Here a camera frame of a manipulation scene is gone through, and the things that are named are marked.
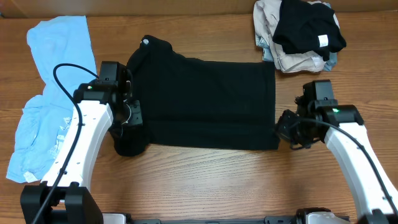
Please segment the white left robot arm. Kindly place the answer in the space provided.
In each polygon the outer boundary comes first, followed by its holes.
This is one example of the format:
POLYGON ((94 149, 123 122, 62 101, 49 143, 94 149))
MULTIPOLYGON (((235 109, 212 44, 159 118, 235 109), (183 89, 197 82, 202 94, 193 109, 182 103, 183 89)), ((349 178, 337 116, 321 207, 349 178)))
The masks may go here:
POLYGON ((110 128, 142 125, 132 100, 132 73, 118 62, 102 62, 100 73, 67 97, 74 105, 70 129, 39 185, 26 185, 20 203, 26 223, 132 223, 128 213, 104 213, 90 194, 101 143, 110 128))

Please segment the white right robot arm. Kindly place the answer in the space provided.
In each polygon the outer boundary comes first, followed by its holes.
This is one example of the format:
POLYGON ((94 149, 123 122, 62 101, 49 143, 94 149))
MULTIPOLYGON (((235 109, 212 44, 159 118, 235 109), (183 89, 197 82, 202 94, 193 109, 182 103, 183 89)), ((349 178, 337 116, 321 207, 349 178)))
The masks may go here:
POLYGON ((358 223, 397 223, 397 189, 368 138, 357 107, 339 105, 330 80, 303 86, 297 110, 285 110, 275 131, 293 150, 323 142, 334 155, 354 199, 358 223))

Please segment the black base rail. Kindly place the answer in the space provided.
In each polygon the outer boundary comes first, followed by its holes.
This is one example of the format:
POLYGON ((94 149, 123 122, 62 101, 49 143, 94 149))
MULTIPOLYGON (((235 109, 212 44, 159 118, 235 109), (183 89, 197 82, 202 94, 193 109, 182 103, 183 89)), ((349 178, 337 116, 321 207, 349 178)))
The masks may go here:
POLYGON ((265 216, 264 218, 207 219, 207 220, 134 220, 129 213, 103 213, 104 224, 289 224, 295 223, 295 215, 265 216))

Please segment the black t-shirt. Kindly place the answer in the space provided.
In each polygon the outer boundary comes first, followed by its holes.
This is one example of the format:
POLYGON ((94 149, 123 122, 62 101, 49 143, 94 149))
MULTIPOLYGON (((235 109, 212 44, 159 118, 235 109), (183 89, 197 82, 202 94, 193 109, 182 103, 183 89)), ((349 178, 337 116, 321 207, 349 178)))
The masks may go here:
POLYGON ((176 53, 145 35, 131 55, 133 98, 142 124, 111 131, 120 156, 150 144, 239 150, 276 150, 275 68, 270 62, 203 61, 176 53))

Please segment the folded beige garment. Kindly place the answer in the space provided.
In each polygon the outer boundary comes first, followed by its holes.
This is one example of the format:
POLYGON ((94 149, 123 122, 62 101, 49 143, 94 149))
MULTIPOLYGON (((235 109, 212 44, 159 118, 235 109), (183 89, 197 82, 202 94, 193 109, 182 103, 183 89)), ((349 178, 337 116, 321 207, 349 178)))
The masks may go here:
POLYGON ((331 53, 328 61, 324 61, 314 51, 304 54, 287 54, 281 45, 272 40, 280 19, 281 0, 256 1, 253 10, 254 34, 258 47, 262 48, 262 59, 274 63, 276 69, 284 73, 301 71, 331 71, 337 64, 337 54, 331 53))

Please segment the folded black garment with tag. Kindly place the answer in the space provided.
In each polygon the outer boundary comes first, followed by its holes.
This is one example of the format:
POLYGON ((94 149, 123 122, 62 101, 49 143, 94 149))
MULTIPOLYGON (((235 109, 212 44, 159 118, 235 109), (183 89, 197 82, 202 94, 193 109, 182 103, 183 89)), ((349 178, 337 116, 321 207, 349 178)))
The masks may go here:
POLYGON ((335 12, 323 3, 283 0, 272 40, 286 54, 317 53, 324 61, 346 47, 335 12))

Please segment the light blue t-shirt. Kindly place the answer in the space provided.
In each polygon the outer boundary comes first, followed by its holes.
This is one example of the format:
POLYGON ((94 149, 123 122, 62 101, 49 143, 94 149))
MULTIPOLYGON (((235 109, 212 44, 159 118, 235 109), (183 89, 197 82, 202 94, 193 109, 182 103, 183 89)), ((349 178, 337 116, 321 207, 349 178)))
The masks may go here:
POLYGON ((22 110, 6 177, 17 183, 38 181, 49 171, 67 135, 73 104, 66 96, 96 75, 85 16, 59 16, 27 32, 27 44, 43 93, 22 110))

